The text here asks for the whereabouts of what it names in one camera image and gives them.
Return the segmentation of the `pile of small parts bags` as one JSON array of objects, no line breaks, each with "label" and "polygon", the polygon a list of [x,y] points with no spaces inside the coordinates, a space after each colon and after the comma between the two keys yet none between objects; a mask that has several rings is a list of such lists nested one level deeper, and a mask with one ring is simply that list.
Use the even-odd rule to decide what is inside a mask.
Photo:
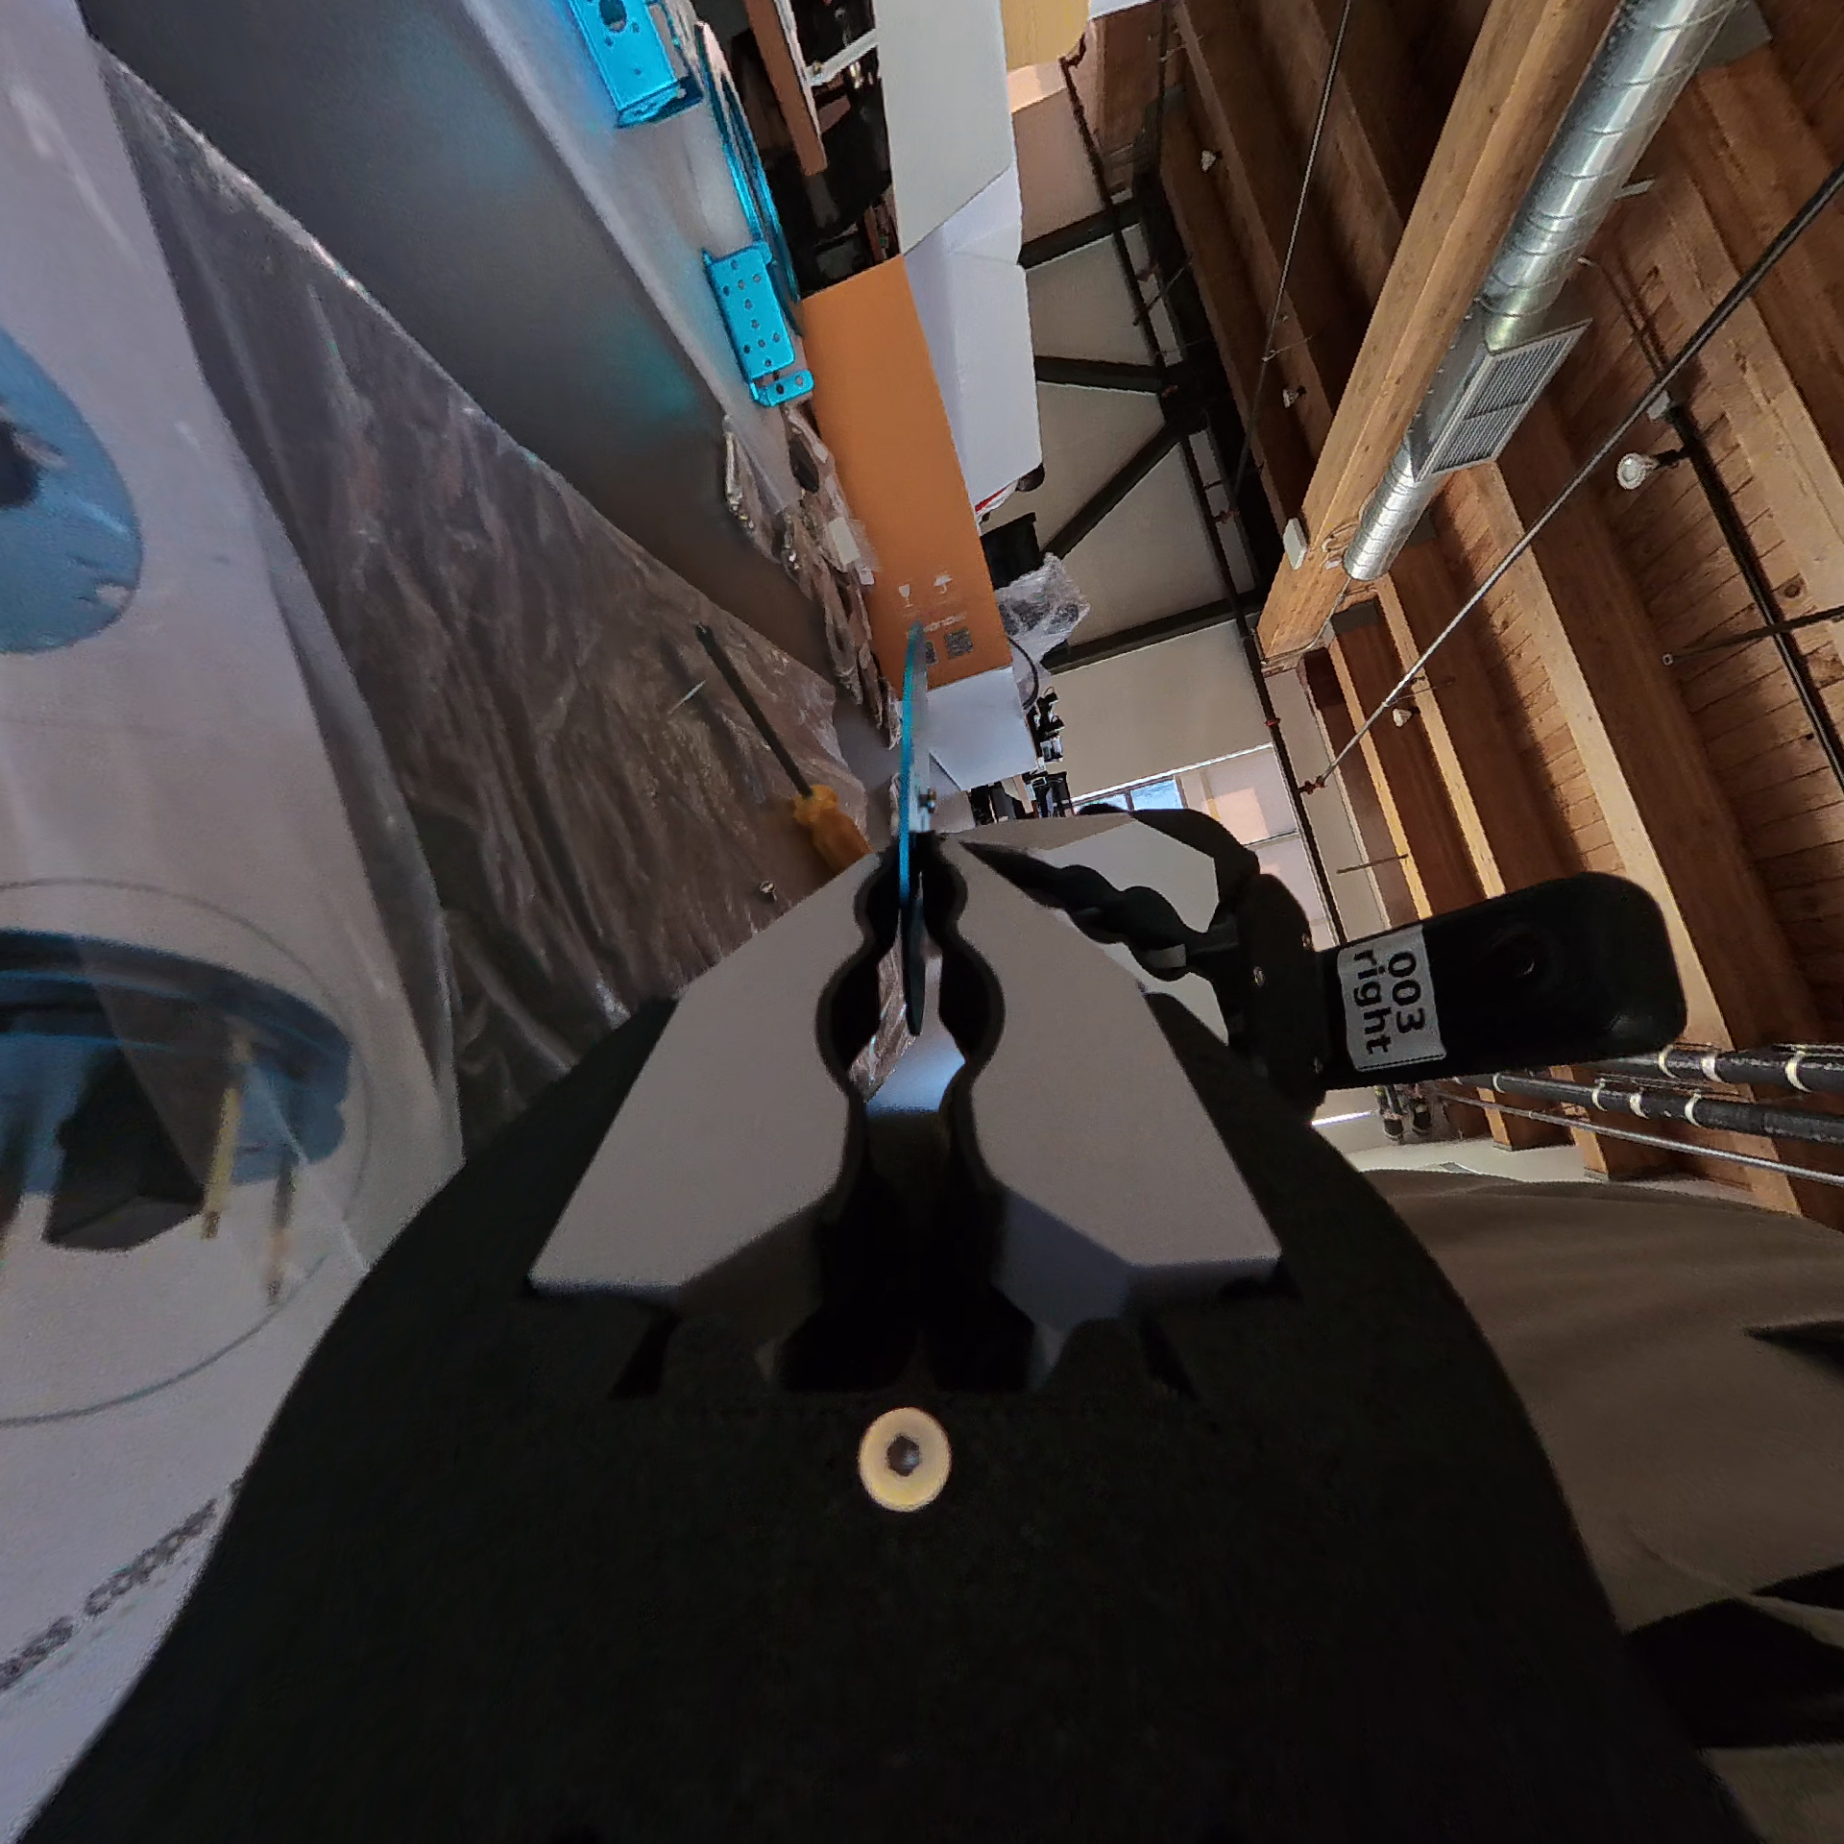
[{"label": "pile of small parts bags", "polygon": [[819,613],[824,657],[837,690],[880,737],[894,740],[896,695],[878,664],[869,620],[869,586],[878,578],[869,533],[848,508],[837,461],[816,422],[797,404],[782,408],[779,416],[795,480],[790,506],[774,506],[771,480],[744,449],[733,418],[722,425],[724,506]]}]

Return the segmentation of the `orange cardboard box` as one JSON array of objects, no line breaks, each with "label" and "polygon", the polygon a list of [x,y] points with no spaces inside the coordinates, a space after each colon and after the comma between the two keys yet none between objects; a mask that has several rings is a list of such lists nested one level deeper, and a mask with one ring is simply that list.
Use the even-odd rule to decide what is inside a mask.
[{"label": "orange cardboard box", "polygon": [[871,546],[871,657],[928,645],[928,741],[969,793],[1038,761],[979,513],[1042,461],[998,2],[873,2],[896,252],[806,297],[812,408]]}]

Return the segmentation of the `ceiling pipe bundle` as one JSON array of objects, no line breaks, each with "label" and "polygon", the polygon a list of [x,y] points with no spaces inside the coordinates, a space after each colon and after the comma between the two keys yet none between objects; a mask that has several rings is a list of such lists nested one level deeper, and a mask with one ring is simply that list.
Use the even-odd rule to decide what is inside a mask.
[{"label": "ceiling pipe bundle", "polygon": [[1673,1046],[1606,1060],[1583,1073],[1509,1071],[1434,1080],[1436,1090],[1471,1094],[1488,1106],[1534,1102],[1572,1118],[1659,1122],[1710,1136],[1791,1142],[1840,1149],[1840,1046],[1779,1042],[1764,1047]]}]

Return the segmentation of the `clear plastic bag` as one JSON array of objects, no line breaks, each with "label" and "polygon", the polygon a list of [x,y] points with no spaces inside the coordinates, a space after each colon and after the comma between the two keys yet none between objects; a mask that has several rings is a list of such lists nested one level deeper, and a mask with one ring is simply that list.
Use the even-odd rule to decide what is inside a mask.
[{"label": "clear plastic bag", "polygon": [[[248,173],[109,50],[105,93],[186,333],[275,543],[353,830],[483,1144],[636,1002],[819,887],[716,631],[858,823],[834,686],[519,449]],[[754,897],[774,880],[779,903]]]}]

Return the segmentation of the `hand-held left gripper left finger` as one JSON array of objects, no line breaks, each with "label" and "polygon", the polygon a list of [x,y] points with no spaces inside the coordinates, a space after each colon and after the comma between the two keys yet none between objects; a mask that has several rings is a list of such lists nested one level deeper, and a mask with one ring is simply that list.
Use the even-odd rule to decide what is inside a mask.
[{"label": "hand-held left gripper left finger", "polygon": [[681,993],[528,1271],[536,1292],[713,1316],[754,1348],[819,1310],[819,1226],[864,1116],[826,1002],[878,969],[887,880],[887,859],[855,862]]}]

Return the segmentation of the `silver spiral air duct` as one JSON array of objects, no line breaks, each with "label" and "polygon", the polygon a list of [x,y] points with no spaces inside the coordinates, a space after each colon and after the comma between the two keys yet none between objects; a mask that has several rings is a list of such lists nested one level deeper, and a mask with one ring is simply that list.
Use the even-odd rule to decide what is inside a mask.
[{"label": "silver spiral air duct", "polygon": [[1562,296],[1735,2],[1624,2],[1518,201],[1417,416],[1343,547],[1384,578],[1455,471],[1496,461],[1589,321]]}]

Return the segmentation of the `group of blue metal brackets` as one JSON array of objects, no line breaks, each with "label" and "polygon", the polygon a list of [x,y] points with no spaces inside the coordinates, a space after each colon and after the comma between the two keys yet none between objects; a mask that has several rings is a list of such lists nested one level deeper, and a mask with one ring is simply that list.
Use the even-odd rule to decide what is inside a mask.
[{"label": "group of blue metal brackets", "polygon": [[[702,17],[689,2],[564,2],[564,14],[613,103],[615,130],[702,111],[716,131],[696,58]],[[812,394],[812,371],[797,345],[797,307],[774,287],[767,246],[751,239],[744,215],[743,229],[733,249],[701,252],[709,291],[751,400],[765,408],[795,404]]]}]

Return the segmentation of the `white foam sheet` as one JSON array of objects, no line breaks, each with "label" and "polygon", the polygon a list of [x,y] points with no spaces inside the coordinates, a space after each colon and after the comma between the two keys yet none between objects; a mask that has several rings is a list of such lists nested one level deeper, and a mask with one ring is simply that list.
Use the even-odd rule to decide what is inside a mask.
[{"label": "white foam sheet", "polygon": [[[467,12],[595,224],[613,235],[724,414],[738,414],[751,387],[701,252],[733,249],[744,229],[709,116],[615,130],[564,2],[467,2]],[[743,418],[758,422],[782,408],[757,404]]]}]

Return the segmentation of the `white instruction booklet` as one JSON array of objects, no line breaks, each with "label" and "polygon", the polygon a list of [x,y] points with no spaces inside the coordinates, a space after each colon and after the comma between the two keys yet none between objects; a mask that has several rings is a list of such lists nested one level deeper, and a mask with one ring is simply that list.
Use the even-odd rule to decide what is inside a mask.
[{"label": "white instruction booklet", "polygon": [[459,1160],[432,887],[75,2],[2,6],[2,1839]]}]

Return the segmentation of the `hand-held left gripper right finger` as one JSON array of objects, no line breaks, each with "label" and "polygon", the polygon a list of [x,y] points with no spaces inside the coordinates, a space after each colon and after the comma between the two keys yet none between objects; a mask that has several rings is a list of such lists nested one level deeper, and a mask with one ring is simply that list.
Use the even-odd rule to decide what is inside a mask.
[{"label": "hand-held left gripper right finger", "polygon": [[1271,1281],[1280,1243],[1128,948],[1018,887],[993,846],[938,852],[989,1002],[965,1052],[968,1137],[998,1189],[996,1286],[1031,1322],[1031,1367],[1055,1367],[1088,1322]]}]

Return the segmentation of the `orange-handled screwdriver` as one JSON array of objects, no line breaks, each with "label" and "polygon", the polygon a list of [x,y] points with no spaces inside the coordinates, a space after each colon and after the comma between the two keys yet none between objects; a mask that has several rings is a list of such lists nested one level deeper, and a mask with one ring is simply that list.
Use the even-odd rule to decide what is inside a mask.
[{"label": "orange-handled screwdriver", "polygon": [[828,783],[812,783],[793,751],[783,745],[779,731],[771,726],[771,717],[761,712],[757,695],[738,674],[738,668],[724,654],[716,631],[705,623],[695,626],[695,638],[702,645],[702,654],[716,668],[719,679],[729,686],[730,697],[738,703],[751,727],[758,733],[761,745],[771,751],[774,761],[783,773],[793,789],[793,820],[806,834],[819,862],[828,873],[840,873],[848,866],[871,854],[864,830],[840,809],[840,797]]}]

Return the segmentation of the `blue round metal plate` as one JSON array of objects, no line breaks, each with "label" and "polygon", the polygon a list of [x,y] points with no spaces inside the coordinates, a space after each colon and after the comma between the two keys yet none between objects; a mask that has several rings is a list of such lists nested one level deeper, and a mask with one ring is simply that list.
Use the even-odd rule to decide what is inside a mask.
[{"label": "blue round metal plate", "polygon": [[914,789],[932,783],[931,747],[931,641],[916,619],[904,638],[903,676],[903,737],[896,741],[896,827],[894,827],[894,873],[896,873],[896,956],[904,1000],[904,1025],[911,1038],[924,1029],[924,846],[932,816],[914,809]]}]

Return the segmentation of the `bubble wrapped item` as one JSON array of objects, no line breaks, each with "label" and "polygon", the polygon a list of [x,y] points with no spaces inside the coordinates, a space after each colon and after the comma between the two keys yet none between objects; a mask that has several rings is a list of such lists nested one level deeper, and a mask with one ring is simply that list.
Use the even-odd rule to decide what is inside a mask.
[{"label": "bubble wrapped item", "polygon": [[1090,613],[1088,595],[1055,553],[998,586],[996,602],[1005,634],[1034,654],[1066,644]]}]

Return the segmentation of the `ceiling spot lamp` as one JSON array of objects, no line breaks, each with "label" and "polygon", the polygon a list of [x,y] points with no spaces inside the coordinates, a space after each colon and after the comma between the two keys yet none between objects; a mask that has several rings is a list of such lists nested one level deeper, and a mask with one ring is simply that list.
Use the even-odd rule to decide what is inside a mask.
[{"label": "ceiling spot lamp", "polygon": [[1644,404],[1644,425],[1653,426],[1659,440],[1653,440],[1651,449],[1631,447],[1620,454],[1617,484],[1624,492],[1644,488],[1653,477],[1659,477],[1666,468],[1691,466],[1697,429],[1684,402],[1653,400],[1651,404]]}]

